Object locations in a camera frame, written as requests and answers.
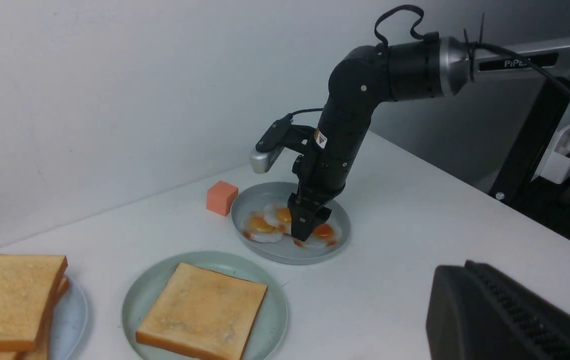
sponge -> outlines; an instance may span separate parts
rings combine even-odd
[[[238,187],[219,181],[207,191],[207,210],[227,216],[238,196]]]

bread slice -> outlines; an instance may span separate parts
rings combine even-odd
[[[136,341],[201,360],[239,360],[266,292],[265,284],[181,262]]]
[[[58,286],[58,292],[56,292],[57,304],[63,296],[65,296],[67,290],[69,290],[69,279],[64,277]],[[0,360],[47,360],[47,358],[49,358],[49,333],[52,320],[53,317],[50,316],[49,320],[45,324],[45,333],[38,345],[38,350],[29,353],[21,353],[17,351],[0,352]]]
[[[63,278],[63,281],[58,287],[58,293],[56,294],[56,303],[58,303],[69,290],[69,279]],[[45,324],[45,334],[38,345],[38,350],[34,352],[25,353],[22,360],[49,360],[49,341],[51,340],[51,325],[54,322],[54,317],[50,316]]]
[[[32,352],[67,268],[63,255],[0,254],[0,352]]]

egg yolk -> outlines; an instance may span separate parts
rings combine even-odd
[[[286,207],[276,210],[276,218],[283,223],[291,223],[291,212]]]
[[[259,217],[253,217],[249,219],[249,228],[259,233],[273,233],[276,230],[275,227],[269,225],[265,219]]]
[[[316,230],[314,230],[314,235],[319,239],[331,239],[333,237],[333,228],[326,223],[320,224]]]

white table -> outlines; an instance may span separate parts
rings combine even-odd
[[[292,266],[263,259],[205,209],[218,180],[241,191],[291,181],[293,152],[270,173],[241,166],[0,248],[64,254],[91,304],[80,359],[136,359],[120,308],[134,280],[172,255],[218,250],[269,271],[287,294],[290,326],[276,359],[428,360],[425,320],[440,264],[487,262],[570,313],[570,241],[372,133],[337,198],[352,241],[337,257]]]

gray plate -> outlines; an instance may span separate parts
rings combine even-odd
[[[234,200],[231,217],[236,233],[241,241],[252,251],[274,262],[291,265],[315,264],[327,260],[338,253],[347,242],[351,232],[347,212],[335,201],[330,201],[327,207],[331,209],[328,220],[340,228],[338,243],[326,246],[325,243],[310,237],[304,244],[305,248],[296,246],[293,239],[285,235],[284,239],[276,243],[260,243],[246,239],[243,231],[246,230],[246,221],[251,212],[261,211],[269,203],[287,204],[292,192],[296,192],[297,185],[291,182],[265,182],[249,187]]]
[[[236,278],[267,285],[244,360],[264,360],[278,346],[287,329],[287,301],[278,283],[258,265],[243,257],[219,251],[197,251],[176,255],[149,268],[131,286],[122,308],[123,330],[134,351],[145,360],[185,360],[191,357],[138,344],[136,330],[161,294],[179,263],[188,263]]]

